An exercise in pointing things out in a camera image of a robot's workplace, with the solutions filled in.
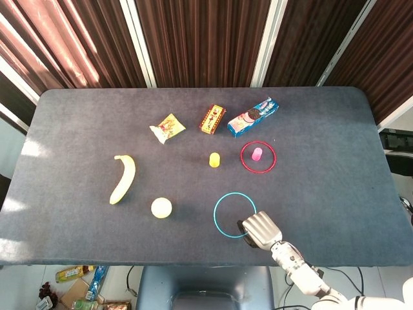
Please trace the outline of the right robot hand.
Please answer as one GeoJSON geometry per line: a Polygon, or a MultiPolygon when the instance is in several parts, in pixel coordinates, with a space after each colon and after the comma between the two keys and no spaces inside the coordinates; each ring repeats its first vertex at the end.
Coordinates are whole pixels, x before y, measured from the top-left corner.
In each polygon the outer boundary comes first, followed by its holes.
{"type": "Polygon", "coordinates": [[[241,237],[252,248],[269,251],[283,239],[281,230],[265,211],[253,214],[246,220],[238,220],[237,226],[241,237]]]}

